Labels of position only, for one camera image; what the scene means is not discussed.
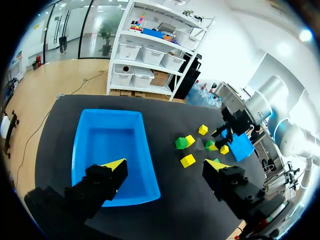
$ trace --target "glass wall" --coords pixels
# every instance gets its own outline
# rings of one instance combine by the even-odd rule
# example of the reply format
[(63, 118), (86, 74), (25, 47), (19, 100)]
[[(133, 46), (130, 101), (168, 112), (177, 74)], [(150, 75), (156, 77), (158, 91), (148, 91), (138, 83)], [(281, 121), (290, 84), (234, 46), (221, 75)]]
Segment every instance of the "glass wall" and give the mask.
[(127, 4), (116, 0), (92, 2), (83, 29), (80, 58), (110, 58), (118, 26)]
[(54, 5), (47, 28), (45, 61), (78, 58), (81, 30), (91, 0), (62, 0)]
[(127, 4), (117, 0), (60, 0), (51, 4), (30, 24), (12, 64), (19, 60), (19, 71), (26, 72), (38, 55), (42, 64), (78, 58), (109, 59)]

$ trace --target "black tabletop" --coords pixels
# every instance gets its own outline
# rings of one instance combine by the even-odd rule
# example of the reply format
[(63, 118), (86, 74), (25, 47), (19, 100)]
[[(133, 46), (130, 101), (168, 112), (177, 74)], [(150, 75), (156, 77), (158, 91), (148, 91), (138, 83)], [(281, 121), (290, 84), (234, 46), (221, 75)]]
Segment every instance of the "black tabletop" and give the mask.
[[(125, 96), (66, 95), (60, 97), (44, 125), (35, 164), (35, 185), (51, 186), (63, 195), (71, 186), (71, 162), (78, 121), (83, 109), (129, 110), (142, 113), (152, 163), (161, 197), (133, 206), (102, 207), (85, 224), (125, 239), (225, 240), (241, 220), (219, 202), (202, 177), (204, 159), (238, 164), (257, 187), (264, 172), (255, 154), (241, 162), (231, 152), (208, 152), (204, 144), (224, 122), (221, 112), (206, 107)], [(198, 133), (200, 125), (209, 133)], [(191, 134), (196, 142), (177, 150), (175, 140)], [(180, 159), (192, 153), (196, 162), (183, 168)]]

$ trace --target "fire extinguisher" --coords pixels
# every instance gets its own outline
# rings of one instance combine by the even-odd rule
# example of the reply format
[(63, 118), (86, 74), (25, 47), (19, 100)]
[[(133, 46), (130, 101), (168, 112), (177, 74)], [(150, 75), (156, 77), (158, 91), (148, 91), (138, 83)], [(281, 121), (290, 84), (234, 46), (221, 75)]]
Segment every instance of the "fire extinguisher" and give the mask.
[(37, 55), (35, 57), (35, 60), (38, 62), (38, 67), (40, 67), (41, 66), (41, 55)]

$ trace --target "white shelving unit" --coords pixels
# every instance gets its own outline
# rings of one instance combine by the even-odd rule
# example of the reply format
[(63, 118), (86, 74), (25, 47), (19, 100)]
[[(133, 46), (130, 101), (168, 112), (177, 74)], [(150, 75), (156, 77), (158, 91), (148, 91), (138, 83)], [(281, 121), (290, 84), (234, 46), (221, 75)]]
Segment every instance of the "white shelving unit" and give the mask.
[[(204, 33), (197, 48), (195, 51), (191, 51), (189, 49), (186, 49), (178, 44), (150, 36), (147, 34), (139, 33), (139, 32), (132, 32), (128, 31), (128, 26), (130, 25), (130, 22), (132, 19), (131, 13), (133, 11), (139, 11), (142, 10), (143, 12), (146, 13), (146, 15), (154, 15), (154, 18), (161, 18), (159, 20), (160, 24), (162, 21), (172, 24), (173, 26), (177, 27), (177, 29), (188, 29), (188, 33), (192, 33), (194, 29), (199, 29), (200, 32), (194, 35), (194, 37), (197, 37), (199, 34)], [(179, 86), (181, 85), (182, 81), (184, 80), (184, 77), (186, 76), (192, 62), (196, 58), (199, 48), (201, 47), (203, 41), (207, 37), (207, 33), (210, 31), (213, 23), (214, 23), (214, 18), (212, 19), (208, 27), (204, 27), (200, 23), (196, 22), (194, 19), (183, 15), (182, 13), (176, 12), (170, 8), (164, 7), (162, 5), (156, 4), (152, 1), (149, 0), (130, 0), (128, 3), (122, 19), (120, 21), (117, 33), (115, 35), (114, 43), (113, 43), (113, 48), (112, 48), (112, 54), (110, 58), (110, 63), (109, 63), (109, 71), (108, 71), (108, 81), (107, 81), (107, 86), (106, 86), (106, 94), (109, 95), (111, 89), (118, 89), (118, 90), (131, 90), (131, 91), (139, 91), (139, 92), (146, 92), (146, 93), (155, 93), (155, 94), (164, 94), (171, 96), (170, 101), (173, 99), (174, 95), (176, 94)], [(140, 43), (141, 41), (152, 41), (156, 42), (157, 45), (162, 45), (164, 47), (170, 48), (170, 49), (176, 49), (178, 51), (183, 52), (183, 53), (188, 53), (192, 57), (188, 64), (185, 67), (185, 70), (183, 72), (175, 71), (168, 69), (164, 67), (161, 63), (160, 65), (152, 65), (152, 64), (147, 64), (144, 63), (140, 56), (132, 61), (132, 60), (125, 60), (125, 59), (119, 59), (119, 54), (118, 54), (118, 47), (119, 47), (119, 41), (120, 38), (134, 38), (136, 42)], [(129, 86), (118, 86), (118, 85), (113, 85), (112, 84), (112, 77), (113, 77), (113, 68), (114, 64), (123, 64), (123, 65), (128, 65), (128, 66), (136, 66), (136, 67), (142, 67), (142, 68), (147, 68), (147, 69), (153, 69), (153, 70), (158, 70), (162, 71), (165, 73), (169, 73), (168, 80), (165, 84), (165, 86), (155, 86), (155, 85), (150, 85), (147, 88), (141, 88), (141, 87), (134, 87), (133, 84), (131, 83)], [(168, 87), (168, 84), (170, 81), (174, 81), (174, 89), (171, 91), (171, 89)]]

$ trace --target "wooden floor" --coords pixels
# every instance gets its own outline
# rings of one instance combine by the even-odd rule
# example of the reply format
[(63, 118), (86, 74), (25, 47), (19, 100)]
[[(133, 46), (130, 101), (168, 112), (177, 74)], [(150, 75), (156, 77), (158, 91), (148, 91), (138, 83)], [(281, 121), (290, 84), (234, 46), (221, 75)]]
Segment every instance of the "wooden floor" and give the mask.
[[(92, 78), (100, 74), (99, 70), (107, 70), (108, 68), (108, 59), (64, 60), (45, 64), (24, 75), (6, 107), (7, 113), (11, 113), (12, 110), (16, 112), (20, 123), (13, 131), (10, 139), (11, 149), (9, 152), (11, 158), (5, 159), (7, 169), (12, 173), (16, 192), (23, 204), (25, 204), (23, 197), (35, 188), (36, 156), (44, 124), (30, 139), (25, 149), (28, 138), (41, 125), (42, 120), (51, 110), (59, 94), (71, 94), (83, 84), (84, 78)], [(105, 71), (102, 75), (86, 82), (76, 94), (105, 95), (107, 76), (108, 71)], [(146, 98), (169, 100), (168, 96), (153, 93), (147, 93)], [(173, 101), (184, 102), (180, 99), (174, 99)]]

